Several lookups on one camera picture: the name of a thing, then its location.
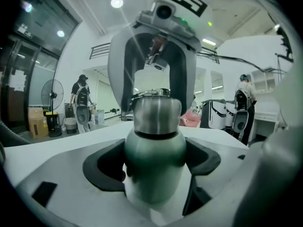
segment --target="railing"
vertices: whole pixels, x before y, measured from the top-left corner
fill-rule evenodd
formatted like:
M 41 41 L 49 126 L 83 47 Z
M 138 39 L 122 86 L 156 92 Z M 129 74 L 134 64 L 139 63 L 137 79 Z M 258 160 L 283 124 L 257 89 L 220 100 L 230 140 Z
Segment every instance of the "railing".
M 110 43 L 97 45 L 91 48 L 91 53 L 89 59 L 94 59 L 100 56 L 107 55 L 109 52 Z M 198 57 L 203 57 L 212 60 L 214 63 L 220 64 L 219 58 L 217 57 L 217 52 L 207 49 L 205 47 L 201 48 L 200 52 L 197 52 Z

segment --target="pedestal fan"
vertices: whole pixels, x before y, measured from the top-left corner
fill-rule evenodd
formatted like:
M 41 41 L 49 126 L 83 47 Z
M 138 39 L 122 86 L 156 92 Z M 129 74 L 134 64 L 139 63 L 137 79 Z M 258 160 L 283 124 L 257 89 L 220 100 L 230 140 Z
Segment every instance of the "pedestal fan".
M 57 107 L 59 107 L 62 100 L 62 84 L 55 79 L 47 81 L 41 91 L 41 101 L 44 108 L 49 108 L 49 110 L 51 111 L 46 113 L 50 137 L 57 137 L 62 135 L 61 127 L 57 121 L 58 113 L 53 112 Z

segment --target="metal thermos bottle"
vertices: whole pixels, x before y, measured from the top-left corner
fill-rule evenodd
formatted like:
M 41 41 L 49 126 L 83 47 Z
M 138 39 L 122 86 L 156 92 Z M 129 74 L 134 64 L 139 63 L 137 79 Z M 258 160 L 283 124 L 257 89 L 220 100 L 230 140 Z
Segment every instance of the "metal thermos bottle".
M 167 96 L 135 99 L 134 129 L 125 141 L 127 175 L 135 195 L 147 202 L 168 200 L 185 164 L 186 142 L 178 131 L 181 103 Z

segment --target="doorway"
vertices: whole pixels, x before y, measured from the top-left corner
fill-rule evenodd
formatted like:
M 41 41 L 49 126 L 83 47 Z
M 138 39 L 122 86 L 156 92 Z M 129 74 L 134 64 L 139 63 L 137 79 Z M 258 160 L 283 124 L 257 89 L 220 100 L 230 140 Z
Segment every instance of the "doorway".
M 1 49 L 1 120 L 15 133 L 28 129 L 27 111 L 31 78 L 35 70 L 43 67 L 40 60 L 43 55 L 50 57 L 41 47 L 15 36 L 9 36 L 7 44 Z M 52 64 L 56 66 L 57 59 L 53 60 Z

